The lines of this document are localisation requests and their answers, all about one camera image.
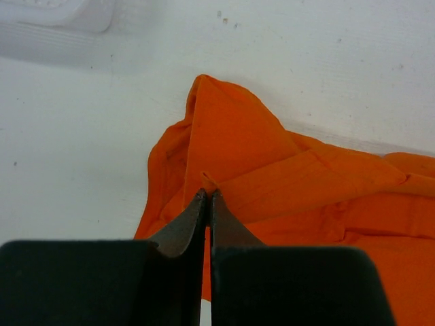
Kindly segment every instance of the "folded cloth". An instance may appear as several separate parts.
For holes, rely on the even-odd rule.
[[[219,188],[268,245],[363,249],[398,324],[435,325],[435,158],[381,158],[286,131],[250,91],[200,75],[184,120],[151,151],[148,175],[135,238],[170,222],[199,188]],[[210,299],[209,250],[203,297]]]

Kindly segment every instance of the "orange cloth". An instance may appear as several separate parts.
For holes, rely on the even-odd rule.
[[[376,263],[399,325],[435,325],[435,159],[383,158],[286,131],[248,90],[198,76],[184,120],[148,161],[149,194],[135,238],[220,188],[268,245],[352,245]],[[209,251],[203,296],[210,299]]]

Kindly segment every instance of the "plastic container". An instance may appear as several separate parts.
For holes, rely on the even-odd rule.
[[[110,25],[114,5],[115,0],[0,0],[0,22],[101,32]]]

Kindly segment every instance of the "orange fabric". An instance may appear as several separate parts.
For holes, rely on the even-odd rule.
[[[199,188],[220,188],[228,208],[268,245],[365,250],[398,324],[435,325],[434,158],[380,158],[286,131],[248,90],[201,75],[184,120],[153,148],[148,172],[135,238],[170,222]],[[207,299],[209,268],[206,250]]]

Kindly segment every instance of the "white table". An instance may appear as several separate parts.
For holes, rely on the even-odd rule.
[[[0,25],[0,244],[131,238],[147,156],[200,73],[296,132],[435,153],[434,17],[430,0],[119,0],[102,35]]]

